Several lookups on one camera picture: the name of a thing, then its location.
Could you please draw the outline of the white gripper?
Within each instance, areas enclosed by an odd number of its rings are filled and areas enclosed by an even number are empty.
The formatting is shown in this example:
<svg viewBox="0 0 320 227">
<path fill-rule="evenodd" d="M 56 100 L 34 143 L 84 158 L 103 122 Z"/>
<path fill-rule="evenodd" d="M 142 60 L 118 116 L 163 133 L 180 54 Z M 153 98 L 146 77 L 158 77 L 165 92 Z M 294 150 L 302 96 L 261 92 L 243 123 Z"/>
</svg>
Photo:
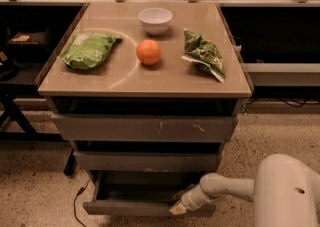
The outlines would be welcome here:
<svg viewBox="0 0 320 227">
<path fill-rule="evenodd" d="M 188 189 L 170 209 L 172 215 L 183 215 L 187 211 L 195 211 L 202 206 L 216 202 L 220 196 L 210 196 L 205 193 L 199 184 Z"/>
</svg>

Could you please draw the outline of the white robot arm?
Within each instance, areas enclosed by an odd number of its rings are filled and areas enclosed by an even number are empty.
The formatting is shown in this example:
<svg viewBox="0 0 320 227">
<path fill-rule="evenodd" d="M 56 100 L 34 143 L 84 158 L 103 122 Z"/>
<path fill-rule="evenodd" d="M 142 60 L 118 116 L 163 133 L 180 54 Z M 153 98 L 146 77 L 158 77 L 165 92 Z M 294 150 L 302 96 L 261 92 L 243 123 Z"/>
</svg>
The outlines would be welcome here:
<svg viewBox="0 0 320 227">
<path fill-rule="evenodd" d="M 169 212 L 195 211 L 224 195 L 253 204 L 254 227 L 319 227 L 320 175 L 291 156 L 266 157 L 253 179 L 208 173 Z"/>
</svg>

